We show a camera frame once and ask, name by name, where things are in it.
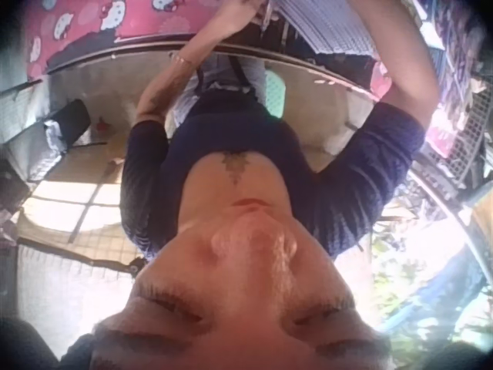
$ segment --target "navy long-sleeve top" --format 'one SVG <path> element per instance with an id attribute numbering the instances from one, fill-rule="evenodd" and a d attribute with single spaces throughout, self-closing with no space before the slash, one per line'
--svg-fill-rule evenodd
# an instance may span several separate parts
<path id="1" fill-rule="evenodd" d="M 283 120 L 238 92 L 210 94 L 170 143 L 161 123 L 133 127 L 122 175 L 122 226 L 145 257 L 154 258 L 176 236 L 183 184 L 192 166 L 210 153 L 253 151 L 279 169 L 294 217 L 336 257 L 371 230 L 423 142 L 424 129 L 416 119 L 377 103 L 341 154 L 314 173 Z"/>

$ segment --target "bracelet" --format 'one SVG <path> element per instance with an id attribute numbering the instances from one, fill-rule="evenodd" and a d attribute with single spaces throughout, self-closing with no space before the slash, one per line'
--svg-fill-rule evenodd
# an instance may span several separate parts
<path id="1" fill-rule="evenodd" d="M 180 64 L 187 64 L 187 65 L 189 65 L 190 67 L 192 67 L 192 68 L 194 68 L 194 69 L 195 69 L 195 66 L 194 66 L 194 64 L 193 64 L 191 61 L 189 61 L 189 60 L 187 60 L 187 59 L 183 58 L 183 57 L 182 57 L 180 54 L 178 54 L 178 53 L 176 53 L 176 54 L 174 55 L 173 59 L 175 59 L 175 60 L 176 60 L 177 62 L 179 62 Z"/>

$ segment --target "tattoo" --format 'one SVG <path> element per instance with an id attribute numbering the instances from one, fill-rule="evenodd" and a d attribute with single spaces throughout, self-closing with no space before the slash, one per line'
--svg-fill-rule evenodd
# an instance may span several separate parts
<path id="1" fill-rule="evenodd" d="M 241 180 L 241 175 L 245 172 L 248 162 L 246 153 L 224 153 L 223 163 L 226 165 L 226 171 L 230 174 L 233 185 L 236 186 Z"/>

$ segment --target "hello kitty print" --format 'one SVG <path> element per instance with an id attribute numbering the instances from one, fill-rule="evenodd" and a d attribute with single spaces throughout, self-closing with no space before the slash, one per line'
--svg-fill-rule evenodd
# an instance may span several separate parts
<path id="1" fill-rule="evenodd" d="M 50 59 L 84 39 L 98 49 L 100 32 L 114 43 L 142 36 L 197 33 L 222 0 L 31 0 L 25 27 L 28 76 L 36 79 Z"/>

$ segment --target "green object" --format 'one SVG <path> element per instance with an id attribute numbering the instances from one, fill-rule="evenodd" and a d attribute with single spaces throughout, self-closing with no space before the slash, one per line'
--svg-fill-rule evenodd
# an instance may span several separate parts
<path id="1" fill-rule="evenodd" d="M 274 117 L 282 118 L 284 114 L 284 102 L 286 101 L 286 84 L 275 72 L 267 70 L 265 107 Z"/>

